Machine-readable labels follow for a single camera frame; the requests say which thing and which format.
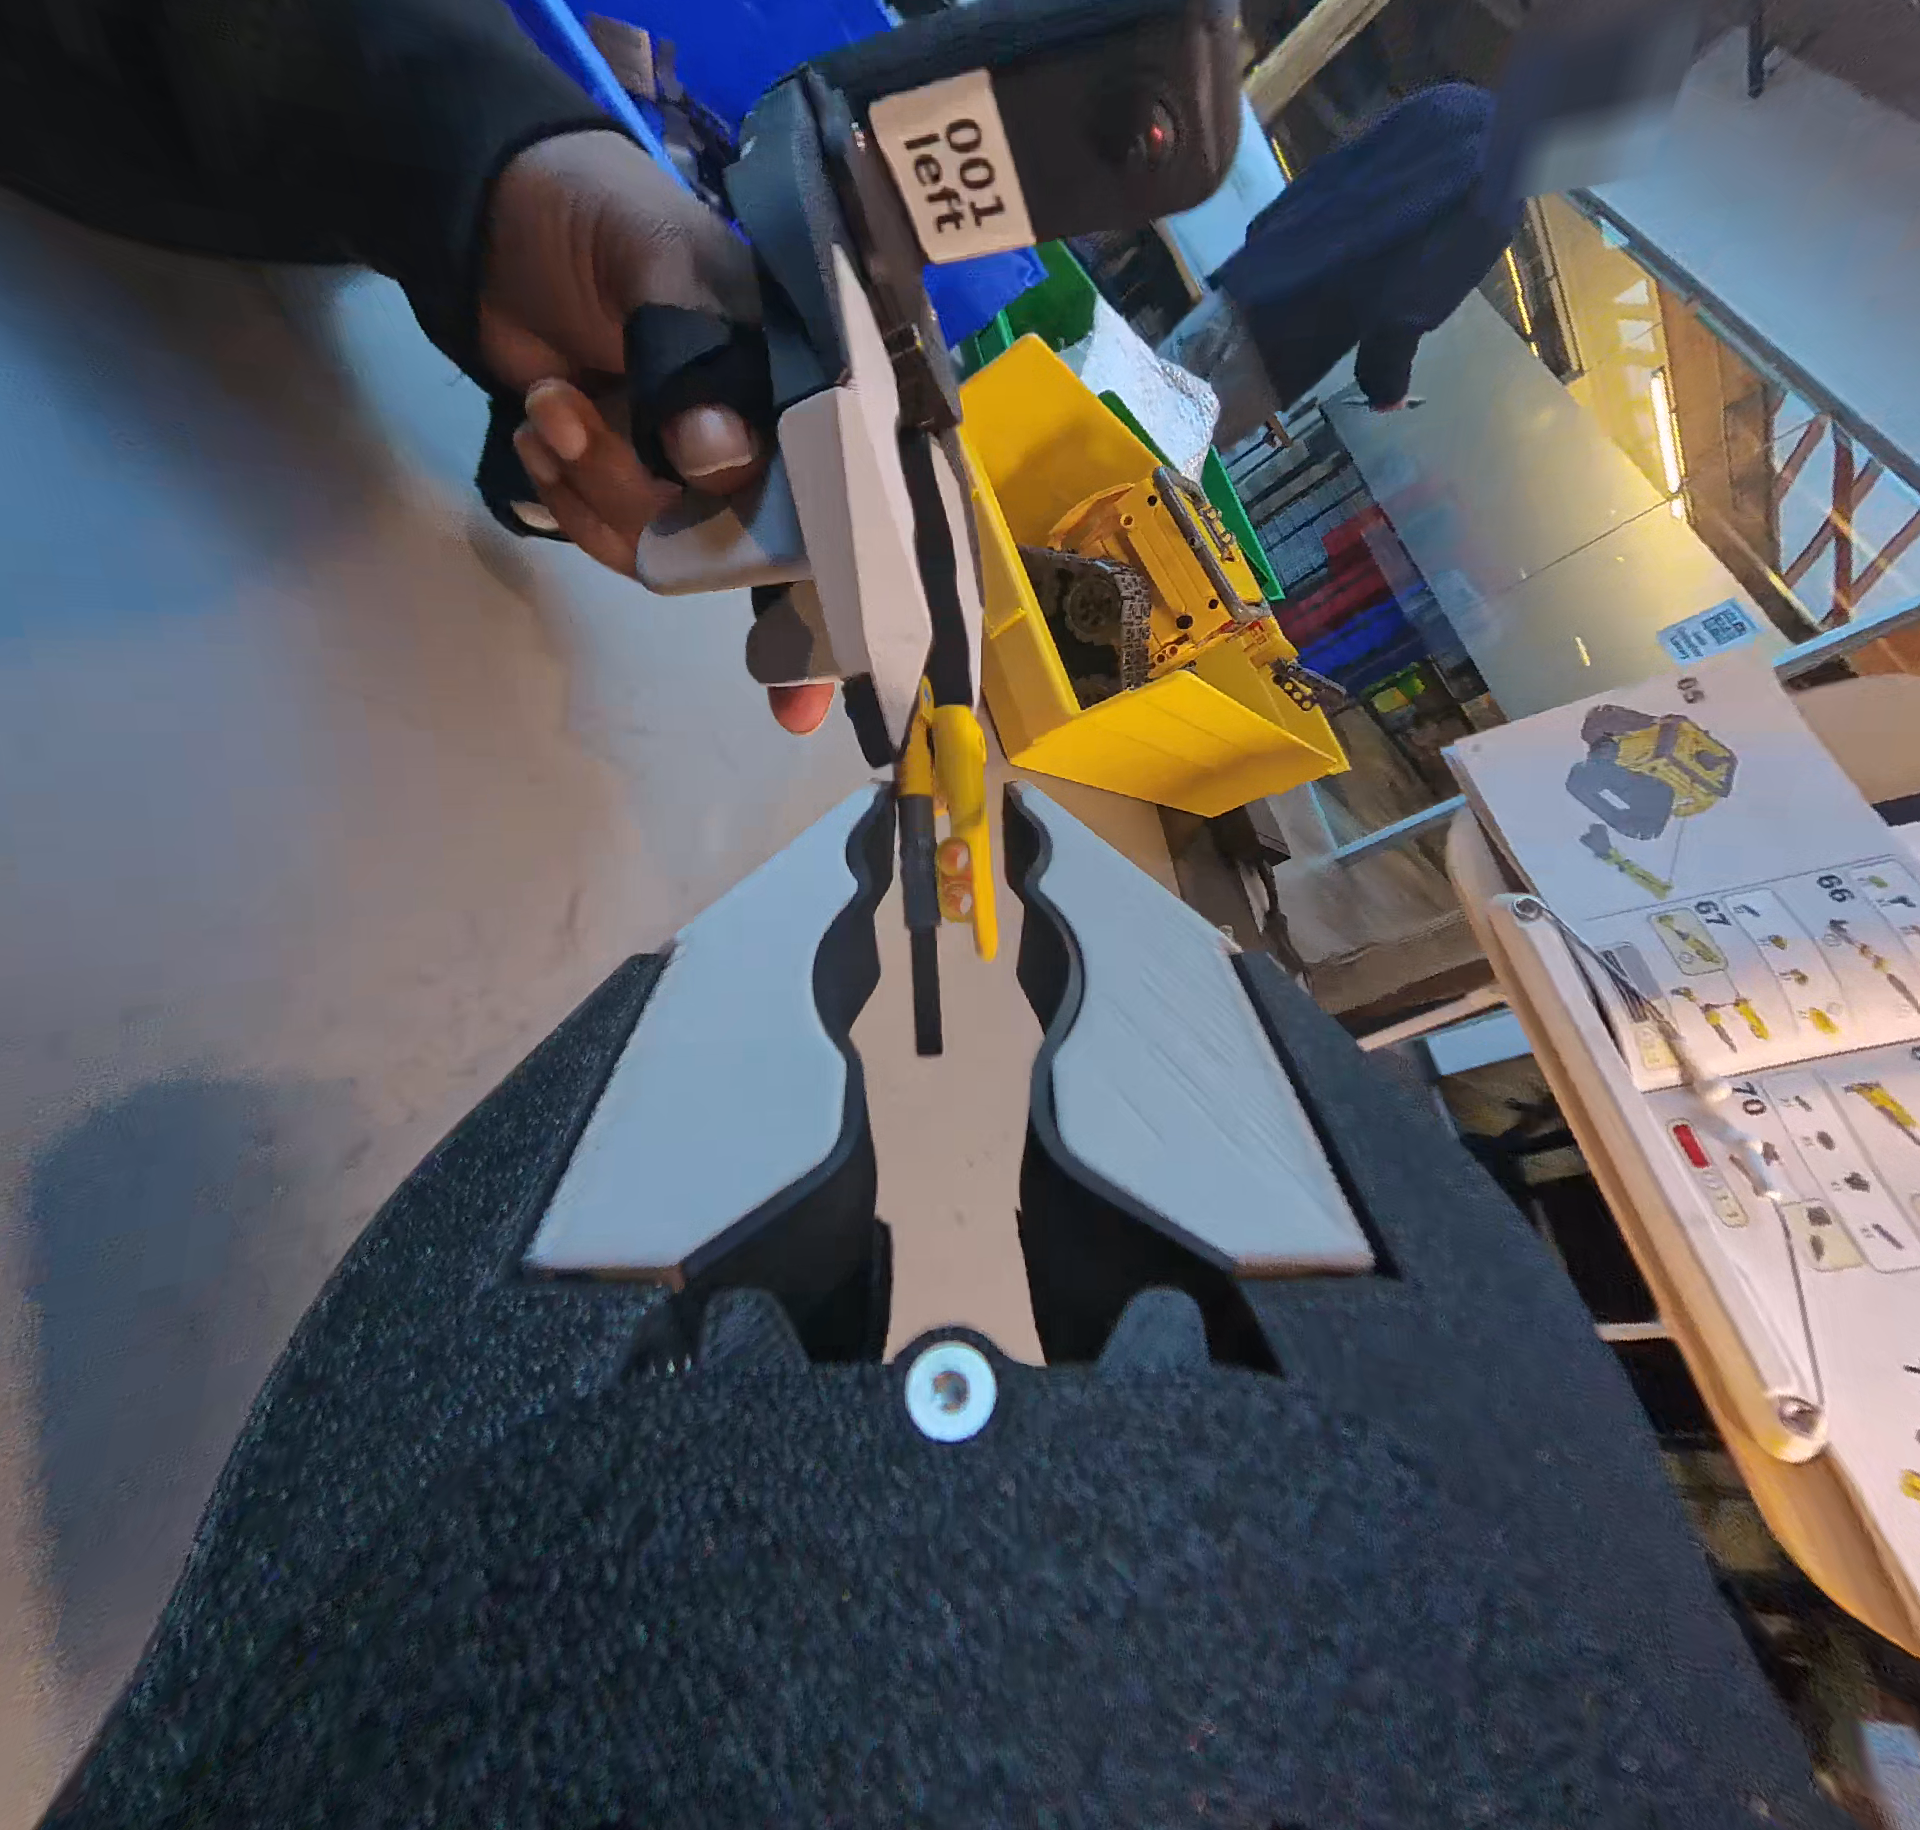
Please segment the yellow bin with toy vehicle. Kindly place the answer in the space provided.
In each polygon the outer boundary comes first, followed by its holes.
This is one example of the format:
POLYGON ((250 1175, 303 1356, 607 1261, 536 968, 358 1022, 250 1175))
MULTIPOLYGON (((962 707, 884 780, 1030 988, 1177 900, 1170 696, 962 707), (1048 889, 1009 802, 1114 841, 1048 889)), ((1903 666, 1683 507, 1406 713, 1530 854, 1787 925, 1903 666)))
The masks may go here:
POLYGON ((977 371, 962 410, 981 484, 983 695, 1014 765, 1204 819, 1348 766, 1324 712, 1229 652, 1082 709, 1021 547, 1043 547, 1084 499, 1169 465, 1035 336, 977 371))

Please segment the green plastic bin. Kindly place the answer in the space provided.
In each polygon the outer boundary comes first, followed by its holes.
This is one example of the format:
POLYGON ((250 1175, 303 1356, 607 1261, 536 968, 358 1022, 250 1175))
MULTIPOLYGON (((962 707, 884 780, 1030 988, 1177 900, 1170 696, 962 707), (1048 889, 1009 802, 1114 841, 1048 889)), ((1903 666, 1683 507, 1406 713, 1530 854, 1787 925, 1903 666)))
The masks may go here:
MULTIPOLYGON (((1094 299, 1101 293, 1095 287, 1091 275, 1081 266, 1081 259, 1075 259, 1066 244, 1043 244, 1038 252, 1038 262, 1043 268, 1039 281, 1019 297, 1014 297, 1008 306, 1003 306, 981 329, 974 331, 965 343, 961 343, 958 362, 962 377, 974 377, 977 371, 992 364, 997 356, 1014 347, 1015 340, 1035 336, 1057 356, 1057 359, 1068 366, 1068 371, 1075 380, 1081 380, 1064 357, 1064 351, 1068 351, 1070 345, 1075 345, 1089 335, 1094 322, 1094 299)), ((1125 404, 1116 397, 1094 397, 1104 402, 1104 407, 1116 417, 1116 421, 1124 424, 1124 429, 1129 430, 1129 434, 1136 436, 1143 447, 1150 450, 1160 461, 1169 463, 1146 442, 1141 426, 1131 420, 1125 404)), ((1221 520, 1230 527, 1234 542, 1241 547, 1254 569, 1256 582, 1261 582, 1261 594, 1271 602, 1284 600, 1281 581, 1273 571, 1269 557, 1261 547, 1258 534, 1254 531, 1252 520, 1246 514, 1246 506, 1237 496, 1237 491, 1232 489, 1232 482, 1221 465, 1219 451, 1215 450, 1215 434, 1214 450, 1209 450, 1209 456, 1204 461, 1204 472, 1201 479, 1192 482, 1203 489, 1215 511, 1219 511, 1221 520)))

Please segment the bubble wrap sheet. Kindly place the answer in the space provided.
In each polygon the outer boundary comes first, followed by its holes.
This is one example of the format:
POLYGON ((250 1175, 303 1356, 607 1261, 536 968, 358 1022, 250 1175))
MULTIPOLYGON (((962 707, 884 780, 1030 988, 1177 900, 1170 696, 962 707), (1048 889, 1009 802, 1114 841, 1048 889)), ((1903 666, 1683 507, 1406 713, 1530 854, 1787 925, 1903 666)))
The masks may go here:
POLYGON ((1172 467, 1201 479, 1219 420, 1219 398, 1204 377, 1156 354, 1101 296, 1089 335, 1064 357, 1089 392, 1116 397, 1172 467))

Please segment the rack of coloured bins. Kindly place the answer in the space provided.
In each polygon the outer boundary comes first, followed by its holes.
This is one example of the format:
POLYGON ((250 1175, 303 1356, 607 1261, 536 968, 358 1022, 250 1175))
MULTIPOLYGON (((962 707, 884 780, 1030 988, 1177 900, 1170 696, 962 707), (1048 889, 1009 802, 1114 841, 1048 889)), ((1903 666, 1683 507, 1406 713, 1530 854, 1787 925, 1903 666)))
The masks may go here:
POLYGON ((1232 470, 1306 666, 1385 727, 1498 720, 1468 645, 1334 430, 1248 450, 1232 470))

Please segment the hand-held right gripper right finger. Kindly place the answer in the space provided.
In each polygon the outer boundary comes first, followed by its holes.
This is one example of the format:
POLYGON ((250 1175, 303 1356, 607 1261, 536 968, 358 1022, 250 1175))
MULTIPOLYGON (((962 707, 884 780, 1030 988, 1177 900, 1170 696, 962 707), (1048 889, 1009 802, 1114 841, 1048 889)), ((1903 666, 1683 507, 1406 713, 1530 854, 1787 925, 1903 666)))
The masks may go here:
POLYGON ((1204 1355, 1273 1362, 1249 1289, 1374 1275, 1374 1239, 1230 936, 1053 796, 1006 793, 1015 975, 1042 1027, 1019 1235, 1045 1362, 1172 1289, 1204 1355))

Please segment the grey axle pin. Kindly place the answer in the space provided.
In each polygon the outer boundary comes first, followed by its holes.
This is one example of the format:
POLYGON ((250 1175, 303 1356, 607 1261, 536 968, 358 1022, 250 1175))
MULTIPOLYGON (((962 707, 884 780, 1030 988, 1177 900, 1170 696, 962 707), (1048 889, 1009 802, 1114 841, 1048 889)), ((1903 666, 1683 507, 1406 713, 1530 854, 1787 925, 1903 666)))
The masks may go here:
POLYGON ((933 1058, 946 1050, 938 931, 943 925, 933 794, 898 788, 900 896, 911 953, 915 1050, 933 1058))

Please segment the yellow tracked toy vehicle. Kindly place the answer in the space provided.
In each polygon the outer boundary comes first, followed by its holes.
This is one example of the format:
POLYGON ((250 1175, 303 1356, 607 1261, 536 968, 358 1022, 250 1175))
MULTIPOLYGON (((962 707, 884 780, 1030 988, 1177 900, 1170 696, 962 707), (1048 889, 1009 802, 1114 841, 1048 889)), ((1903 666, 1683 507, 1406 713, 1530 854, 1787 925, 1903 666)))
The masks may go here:
POLYGON ((1301 664, 1223 516, 1170 467, 1084 499, 1043 547, 1022 544, 1021 563, 1082 709, 1219 652, 1301 709, 1348 702, 1301 664))

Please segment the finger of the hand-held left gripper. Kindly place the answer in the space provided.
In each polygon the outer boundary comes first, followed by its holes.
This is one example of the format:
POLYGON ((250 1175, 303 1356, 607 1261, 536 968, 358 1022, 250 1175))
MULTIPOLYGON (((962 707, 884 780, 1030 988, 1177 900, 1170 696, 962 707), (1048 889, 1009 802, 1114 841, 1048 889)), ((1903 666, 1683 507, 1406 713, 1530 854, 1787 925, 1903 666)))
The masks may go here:
POLYGON ((900 461, 931 612, 931 698, 937 709, 977 713, 986 636, 977 531, 969 479, 950 443, 951 434, 906 429, 900 433, 900 461))
POLYGON ((891 765, 915 720, 931 606, 903 465, 895 371, 844 248, 831 248, 826 281, 847 366, 839 382, 781 413, 781 463, 831 657, 842 682, 871 685, 876 734, 861 746, 891 765))

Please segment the person's left hand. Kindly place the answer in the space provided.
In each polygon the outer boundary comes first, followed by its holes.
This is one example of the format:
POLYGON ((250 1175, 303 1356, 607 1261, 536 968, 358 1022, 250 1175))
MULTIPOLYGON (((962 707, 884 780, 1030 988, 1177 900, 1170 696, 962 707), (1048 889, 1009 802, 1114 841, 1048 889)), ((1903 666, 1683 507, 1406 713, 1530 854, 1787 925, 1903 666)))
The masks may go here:
POLYGON ((487 214, 482 357, 520 401, 512 450, 538 506, 623 578, 637 578, 641 535, 683 494, 736 494, 766 467, 754 426, 715 402, 665 424, 673 476, 638 461, 623 327, 644 305, 756 324, 748 246, 630 136, 577 133, 524 149, 487 214))

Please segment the yellow curved claw piece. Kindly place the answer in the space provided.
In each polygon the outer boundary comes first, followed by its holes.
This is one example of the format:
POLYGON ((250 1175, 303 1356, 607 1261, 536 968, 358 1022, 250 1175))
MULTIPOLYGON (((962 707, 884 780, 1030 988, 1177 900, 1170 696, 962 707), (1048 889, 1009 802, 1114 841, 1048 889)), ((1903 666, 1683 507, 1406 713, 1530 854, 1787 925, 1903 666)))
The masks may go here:
POLYGON ((998 953, 998 900, 986 788, 935 790, 935 816, 946 823, 935 846, 935 892, 941 923, 966 930, 980 960, 998 953))

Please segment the grey desk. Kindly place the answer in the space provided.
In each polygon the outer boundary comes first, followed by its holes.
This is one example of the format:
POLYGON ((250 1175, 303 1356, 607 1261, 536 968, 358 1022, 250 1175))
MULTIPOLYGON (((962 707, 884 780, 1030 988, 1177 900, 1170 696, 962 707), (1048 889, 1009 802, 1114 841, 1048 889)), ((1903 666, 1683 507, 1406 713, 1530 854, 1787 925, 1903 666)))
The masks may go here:
POLYGON ((473 503, 396 287, 5 196, 5 1825, 121 1694, 380 1205, 865 777, 742 597, 473 503))

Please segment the person's left forearm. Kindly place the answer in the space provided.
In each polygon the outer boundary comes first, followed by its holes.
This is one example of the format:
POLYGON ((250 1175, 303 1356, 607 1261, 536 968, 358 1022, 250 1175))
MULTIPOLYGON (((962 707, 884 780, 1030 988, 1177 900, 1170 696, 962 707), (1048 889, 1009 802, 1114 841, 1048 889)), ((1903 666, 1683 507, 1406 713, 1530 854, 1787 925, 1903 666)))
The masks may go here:
POLYGON ((609 129, 501 0, 3 0, 3 182, 187 254, 360 266, 487 377, 484 219, 609 129))

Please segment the open instruction booklet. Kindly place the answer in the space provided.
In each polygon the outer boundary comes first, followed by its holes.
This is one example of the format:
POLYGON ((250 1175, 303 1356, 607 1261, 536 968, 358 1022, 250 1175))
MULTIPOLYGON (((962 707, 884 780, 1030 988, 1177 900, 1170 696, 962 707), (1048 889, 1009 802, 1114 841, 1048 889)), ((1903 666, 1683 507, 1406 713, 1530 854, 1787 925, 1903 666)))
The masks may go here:
POLYGON ((1768 660, 1472 734, 1454 773, 1768 1450, 1916 1500, 1916 854, 1768 660))

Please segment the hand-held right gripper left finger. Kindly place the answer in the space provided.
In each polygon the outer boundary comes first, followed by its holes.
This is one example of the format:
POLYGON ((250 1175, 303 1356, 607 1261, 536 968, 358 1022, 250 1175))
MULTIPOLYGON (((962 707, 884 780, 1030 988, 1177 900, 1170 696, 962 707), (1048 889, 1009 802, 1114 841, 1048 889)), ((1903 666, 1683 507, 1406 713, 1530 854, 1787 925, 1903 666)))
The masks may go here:
POLYGON ((891 1237, 850 1029, 878 979, 893 794, 842 800, 678 931, 525 1245, 540 1280, 766 1289, 823 1362, 885 1346, 891 1237))

